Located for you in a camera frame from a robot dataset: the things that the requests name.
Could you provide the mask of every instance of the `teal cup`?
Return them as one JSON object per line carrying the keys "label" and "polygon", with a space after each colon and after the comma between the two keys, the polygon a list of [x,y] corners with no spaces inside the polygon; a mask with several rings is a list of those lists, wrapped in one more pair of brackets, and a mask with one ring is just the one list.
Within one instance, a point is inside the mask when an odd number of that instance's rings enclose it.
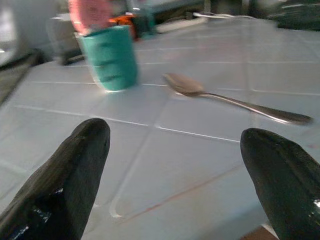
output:
{"label": "teal cup", "polygon": [[108,27],[79,39],[97,85],[120,91],[136,84],[138,66],[128,25]]}

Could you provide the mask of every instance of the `wall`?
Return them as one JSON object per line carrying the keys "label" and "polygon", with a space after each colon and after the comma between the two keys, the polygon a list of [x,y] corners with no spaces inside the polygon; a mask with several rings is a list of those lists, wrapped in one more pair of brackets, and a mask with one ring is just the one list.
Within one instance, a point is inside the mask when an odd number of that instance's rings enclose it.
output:
{"label": "wall", "polygon": [[31,48],[41,49],[47,57],[52,48],[46,31],[46,22],[56,16],[55,0],[9,0],[19,27]]}

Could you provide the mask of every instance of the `tiled countertop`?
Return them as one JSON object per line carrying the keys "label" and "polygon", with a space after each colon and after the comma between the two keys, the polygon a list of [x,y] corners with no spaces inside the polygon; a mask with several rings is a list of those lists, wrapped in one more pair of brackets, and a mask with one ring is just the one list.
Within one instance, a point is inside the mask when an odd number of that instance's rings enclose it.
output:
{"label": "tiled countertop", "polygon": [[[320,32],[263,20],[199,25],[135,44],[140,83],[98,88],[85,61],[34,67],[0,109],[0,211],[74,127],[105,119],[111,148],[84,240],[234,240],[267,220],[242,162],[241,132],[271,130],[320,160]],[[209,92],[309,115],[285,125],[169,90],[176,72]]]}

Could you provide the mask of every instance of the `metal spoon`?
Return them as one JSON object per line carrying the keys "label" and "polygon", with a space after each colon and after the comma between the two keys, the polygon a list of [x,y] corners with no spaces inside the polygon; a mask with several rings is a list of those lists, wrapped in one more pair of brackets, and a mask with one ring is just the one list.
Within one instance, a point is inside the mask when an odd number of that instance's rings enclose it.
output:
{"label": "metal spoon", "polygon": [[229,104],[233,104],[238,107],[248,109],[252,112],[261,114],[272,120],[285,124],[305,125],[313,121],[311,117],[306,115],[255,105],[252,103],[235,100],[230,97],[205,92],[203,86],[199,82],[182,74],[166,73],[163,75],[163,77],[171,88],[173,88],[178,93],[188,97],[219,99]]}

